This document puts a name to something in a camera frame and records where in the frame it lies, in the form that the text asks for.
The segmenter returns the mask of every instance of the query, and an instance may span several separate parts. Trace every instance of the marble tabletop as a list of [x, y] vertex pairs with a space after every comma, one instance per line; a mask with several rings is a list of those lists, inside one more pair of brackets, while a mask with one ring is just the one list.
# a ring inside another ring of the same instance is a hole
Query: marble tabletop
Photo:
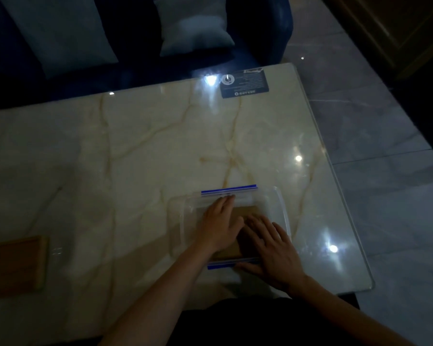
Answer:
[[[0, 111], [0, 241], [47, 235], [42, 291], [0, 299], [0, 345], [100, 335], [175, 256], [182, 197], [277, 186], [306, 273], [334, 293], [372, 287], [298, 74], [223, 99], [204, 78]], [[186, 305], [282, 295], [204, 270]]]

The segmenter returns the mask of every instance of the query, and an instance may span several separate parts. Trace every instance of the tile floor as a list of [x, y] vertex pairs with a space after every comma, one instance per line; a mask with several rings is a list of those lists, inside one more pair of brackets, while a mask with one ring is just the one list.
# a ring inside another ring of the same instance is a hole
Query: tile floor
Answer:
[[361, 309], [433, 345], [433, 150], [321, 0], [290, 0], [297, 67], [375, 289]]

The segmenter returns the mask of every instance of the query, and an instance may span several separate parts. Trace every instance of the person's right hand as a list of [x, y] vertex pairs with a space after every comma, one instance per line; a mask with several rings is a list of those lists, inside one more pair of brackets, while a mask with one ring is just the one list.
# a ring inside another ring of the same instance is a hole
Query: person's right hand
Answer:
[[243, 230], [254, 242], [262, 263], [259, 266], [240, 262], [236, 268], [260, 277], [267, 284], [291, 296], [302, 295], [306, 289], [307, 275], [303, 272], [300, 257], [284, 229], [275, 222], [271, 223], [265, 216], [248, 216]]

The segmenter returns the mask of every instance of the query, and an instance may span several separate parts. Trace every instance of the transparent storage container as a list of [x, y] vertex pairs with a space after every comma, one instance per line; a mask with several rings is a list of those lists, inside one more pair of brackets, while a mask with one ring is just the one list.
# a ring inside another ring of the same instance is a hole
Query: transparent storage container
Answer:
[[[256, 185], [225, 188], [220, 190], [202, 191], [186, 197], [180, 214], [180, 243], [184, 251], [193, 241], [196, 228], [205, 210], [219, 197], [234, 194], [236, 196], [234, 207], [256, 206], [261, 214], [278, 223], [290, 236], [289, 217], [284, 200], [277, 187], [258, 188]], [[257, 261], [257, 258], [239, 258], [224, 261], [212, 261], [209, 269], [232, 267], [239, 261]]]

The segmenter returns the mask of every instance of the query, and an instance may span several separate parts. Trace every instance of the pillow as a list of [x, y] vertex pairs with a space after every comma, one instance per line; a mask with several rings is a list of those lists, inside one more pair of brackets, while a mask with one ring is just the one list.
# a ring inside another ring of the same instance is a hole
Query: pillow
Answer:
[[42, 65], [46, 78], [117, 57], [94, 0], [0, 0]]
[[162, 25], [161, 57], [197, 49], [230, 47], [226, 0], [155, 0]]

